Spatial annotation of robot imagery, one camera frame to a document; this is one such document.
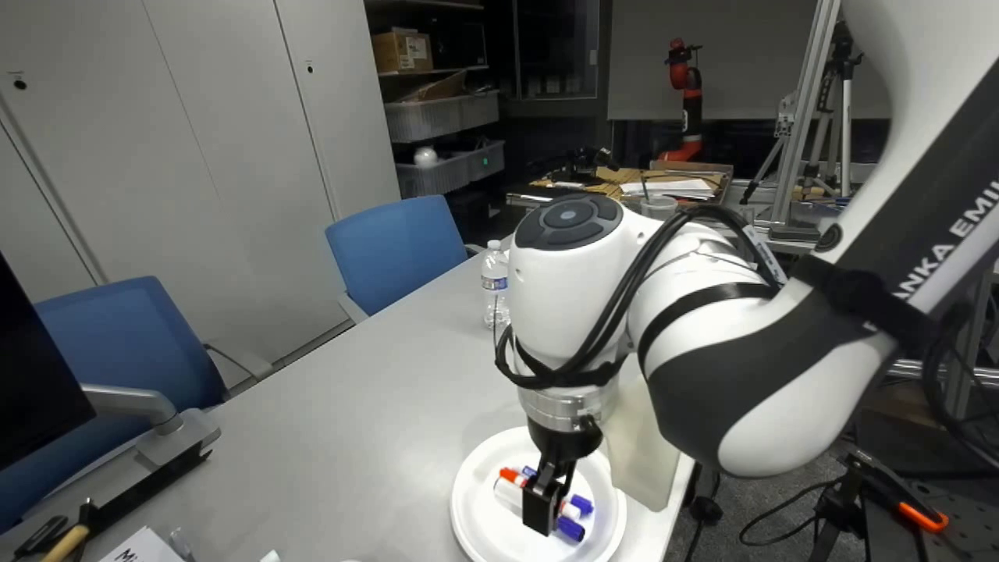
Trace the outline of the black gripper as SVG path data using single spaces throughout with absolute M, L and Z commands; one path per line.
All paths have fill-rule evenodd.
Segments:
M 535 446 L 542 455 L 567 453 L 574 459 L 542 459 L 522 485 L 522 526 L 550 533 L 558 507 L 573 498 L 574 466 L 603 445 L 598 425 L 603 409 L 598 386 L 527 389 L 526 420 Z

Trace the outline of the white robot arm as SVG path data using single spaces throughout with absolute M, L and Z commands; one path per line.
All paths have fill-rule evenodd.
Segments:
M 717 204 L 651 218 L 574 193 L 517 222 L 493 361 L 539 453 L 526 529 L 556 529 L 589 453 L 651 510 L 676 453 L 731 477 L 803 470 L 895 357 L 939 354 L 999 246 L 999 0 L 844 0 L 844 18 L 891 133 L 796 267 Z

